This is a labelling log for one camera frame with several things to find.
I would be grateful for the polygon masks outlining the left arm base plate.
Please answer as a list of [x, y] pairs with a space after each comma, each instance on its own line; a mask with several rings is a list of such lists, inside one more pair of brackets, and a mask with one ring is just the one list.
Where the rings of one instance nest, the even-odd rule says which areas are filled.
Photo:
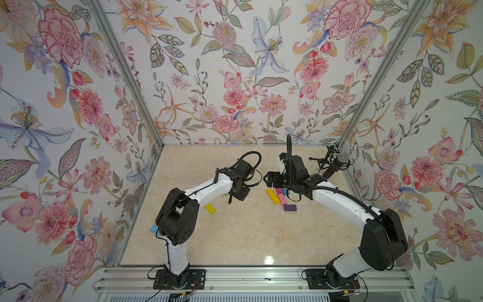
[[153, 282], [155, 290], [194, 290], [205, 288], [206, 270], [188, 269], [181, 275], [172, 274], [168, 269], [157, 271]]

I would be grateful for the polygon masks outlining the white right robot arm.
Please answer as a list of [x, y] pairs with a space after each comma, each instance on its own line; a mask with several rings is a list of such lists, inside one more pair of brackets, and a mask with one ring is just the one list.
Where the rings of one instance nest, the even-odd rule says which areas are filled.
[[292, 191], [324, 205], [351, 223], [362, 235], [359, 247], [331, 260], [323, 273], [329, 288], [338, 289], [357, 274], [375, 269], [385, 271], [409, 249], [399, 215], [380, 210], [340, 190], [319, 174], [309, 174], [302, 158], [281, 153], [279, 171], [268, 172], [263, 180], [268, 187]]

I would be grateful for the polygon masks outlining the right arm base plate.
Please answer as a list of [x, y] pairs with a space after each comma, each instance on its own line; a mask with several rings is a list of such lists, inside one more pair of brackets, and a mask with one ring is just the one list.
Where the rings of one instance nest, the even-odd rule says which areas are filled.
[[309, 289], [334, 289], [354, 291], [360, 289], [356, 275], [353, 278], [343, 278], [327, 269], [305, 269], [301, 277], [308, 284]]

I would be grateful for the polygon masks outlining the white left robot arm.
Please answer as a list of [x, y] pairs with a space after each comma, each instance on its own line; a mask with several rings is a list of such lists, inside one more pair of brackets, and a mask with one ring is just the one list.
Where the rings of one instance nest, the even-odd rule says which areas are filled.
[[215, 175], [199, 186], [188, 190], [175, 187], [168, 193], [155, 220], [156, 237], [166, 243], [164, 273], [177, 287], [188, 280], [190, 264], [186, 242], [194, 233], [199, 210], [225, 194], [229, 195], [229, 203], [232, 199], [244, 201], [250, 189], [257, 185], [247, 184], [261, 163], [258, 160], [251, 165], [244, 160], [245, 156], [252, 154], [260, 155], [258, 152], [248, 152], [232, 166], [217, 168]]

